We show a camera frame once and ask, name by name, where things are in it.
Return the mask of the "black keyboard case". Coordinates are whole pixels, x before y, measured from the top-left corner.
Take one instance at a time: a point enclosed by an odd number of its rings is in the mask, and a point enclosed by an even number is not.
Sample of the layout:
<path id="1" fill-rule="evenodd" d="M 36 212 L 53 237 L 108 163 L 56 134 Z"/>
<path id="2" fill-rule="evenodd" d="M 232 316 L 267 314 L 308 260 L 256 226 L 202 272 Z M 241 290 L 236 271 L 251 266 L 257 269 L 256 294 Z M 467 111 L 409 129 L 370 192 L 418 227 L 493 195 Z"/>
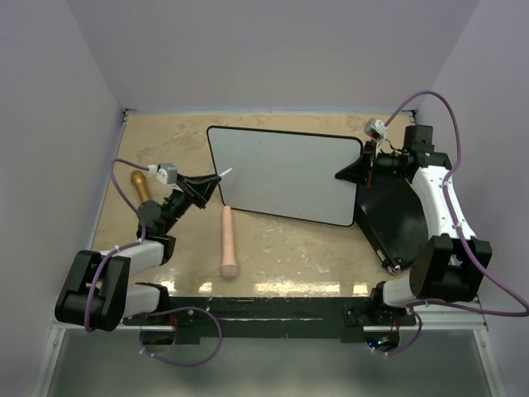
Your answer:
<path id="1" fill-rule="evenodd" d="M 427 244 L 427 222 L 420 200 L 404 179 L 379 178 L 356 189 L 355 223 L 381 266 L 396 275 L 417 259 Z"/>

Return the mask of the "white whiteboard black frame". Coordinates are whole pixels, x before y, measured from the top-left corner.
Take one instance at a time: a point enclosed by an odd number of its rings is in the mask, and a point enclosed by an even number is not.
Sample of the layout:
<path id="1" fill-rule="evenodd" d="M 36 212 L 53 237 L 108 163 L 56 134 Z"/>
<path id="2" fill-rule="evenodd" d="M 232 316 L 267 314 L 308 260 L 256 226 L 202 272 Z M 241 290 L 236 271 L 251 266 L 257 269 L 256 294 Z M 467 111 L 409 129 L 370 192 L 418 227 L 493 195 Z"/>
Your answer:
<path id="1" fill-rule="evenodd" d="M 356 186 L 335 179 L 363 145 L 353 136 L 210 126 L 207 141 L 215 171 L 233 167 L 219 185 L 233 209 L 349 227 Z"/>

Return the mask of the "gold toy microphone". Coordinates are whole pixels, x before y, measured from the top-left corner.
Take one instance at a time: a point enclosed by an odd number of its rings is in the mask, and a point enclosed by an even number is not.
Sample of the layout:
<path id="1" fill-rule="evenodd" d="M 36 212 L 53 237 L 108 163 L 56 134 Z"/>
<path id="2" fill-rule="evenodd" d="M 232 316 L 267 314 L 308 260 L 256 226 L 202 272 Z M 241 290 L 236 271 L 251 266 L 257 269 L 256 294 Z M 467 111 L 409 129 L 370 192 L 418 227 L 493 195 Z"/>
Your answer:
<path id="1" fill-rule="evenodd" d="M 147 178 L 141 171 L 132 171 L 130 173 L 130 181 L 137 192 L 141 204 L 151 200 L 151 194 L 148 188 Z"/>

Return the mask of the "pink toy microphone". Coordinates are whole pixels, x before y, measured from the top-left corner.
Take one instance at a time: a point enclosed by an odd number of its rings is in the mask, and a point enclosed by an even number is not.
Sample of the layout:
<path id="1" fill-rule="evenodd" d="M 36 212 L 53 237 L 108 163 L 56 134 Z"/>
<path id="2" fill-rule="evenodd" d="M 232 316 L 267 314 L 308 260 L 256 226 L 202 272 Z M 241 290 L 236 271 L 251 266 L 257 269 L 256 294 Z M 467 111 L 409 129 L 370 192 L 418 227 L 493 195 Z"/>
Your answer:
<path id="1" fill-rule="evenodd" d="M 233 218 L 231 207 L 225 206 L 222 210 L 222 263 L 221 275 L 227 280 L 237 277 L 238 265 L 236 263 Z"/>

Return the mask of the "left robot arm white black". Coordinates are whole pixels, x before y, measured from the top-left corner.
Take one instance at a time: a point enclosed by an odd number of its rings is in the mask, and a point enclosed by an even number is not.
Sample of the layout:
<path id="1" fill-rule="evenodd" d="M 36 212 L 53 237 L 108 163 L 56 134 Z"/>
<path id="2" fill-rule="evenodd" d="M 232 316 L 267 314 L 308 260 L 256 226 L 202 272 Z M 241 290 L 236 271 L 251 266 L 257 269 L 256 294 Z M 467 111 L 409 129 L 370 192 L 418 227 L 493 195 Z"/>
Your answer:
<path id="1" fill-rule="evenodd" d="M 129 285 L 131 276 L 161 266 L 174 254 L 169 232 L 192 207 L 203 209 L 222 181 L 219 175 L 178 176 L 163 203 L 148 200 L 137 209 L 136 240 L 110 251 L 79 251 L 55 304 L 55 319 L 86 331 L 114 330 L 122 320 L 143 315 L 153 324 L 171 314 L 168 290 L 153 283 Z"/>

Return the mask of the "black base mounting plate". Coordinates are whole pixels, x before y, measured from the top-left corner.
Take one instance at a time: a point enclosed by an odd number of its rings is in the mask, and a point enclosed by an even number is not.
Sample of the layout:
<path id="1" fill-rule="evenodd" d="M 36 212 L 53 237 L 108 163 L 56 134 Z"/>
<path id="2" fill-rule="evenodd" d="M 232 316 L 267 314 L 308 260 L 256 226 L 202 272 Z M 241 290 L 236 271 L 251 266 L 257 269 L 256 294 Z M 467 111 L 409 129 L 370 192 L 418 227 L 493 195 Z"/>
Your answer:
<path id="1" fill-rule="evenodd" d="M 220 324 L 225 338 L 338 339 L 362 343 L 364 329 L 392 325 L 414 326 L 416 319 L 403 309 L 375 307 L 368 298 L 311 297 L 170 297 L 165 309 L 179 313 L 157 317 L 136 315 L 127 326 L 176 325 L 178 343 L 196 344 L 203 337 L 216 337 L 215 323 L 199 309 L 207 310 Z"/>

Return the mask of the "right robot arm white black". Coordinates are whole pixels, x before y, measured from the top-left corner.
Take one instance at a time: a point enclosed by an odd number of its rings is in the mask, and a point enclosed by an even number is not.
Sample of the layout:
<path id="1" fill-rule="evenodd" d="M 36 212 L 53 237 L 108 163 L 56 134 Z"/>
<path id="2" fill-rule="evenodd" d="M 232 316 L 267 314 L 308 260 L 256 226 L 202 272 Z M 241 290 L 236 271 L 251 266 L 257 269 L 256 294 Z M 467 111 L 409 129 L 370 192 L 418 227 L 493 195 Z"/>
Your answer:
<path id="1" fill-rule="evenodd" d="M 449 304 L 472 301 L 484 276 L 471 259 L 476 257 L 487 266 L 492 247 L 477 239 L 465 221 L 452 182 L 452 164 L 446 153 L 436 151 L 433 128 L 406 127 L 402 149 L 392 154 L 381 151 L 388 133 L 382 121 L 368 120 L 364 131 L 370 140 L 359 159 L 338 171 L 336 179 L 366 187 L 379 176 L 405 179 L 421 203 L 428 232 L 428 241 L 408 275 L 378 285 L 380 297 L 368 305 L 370 319 L 379 325 L 388 324 L 397 316 L 398 308 L 419 300 Z"/>

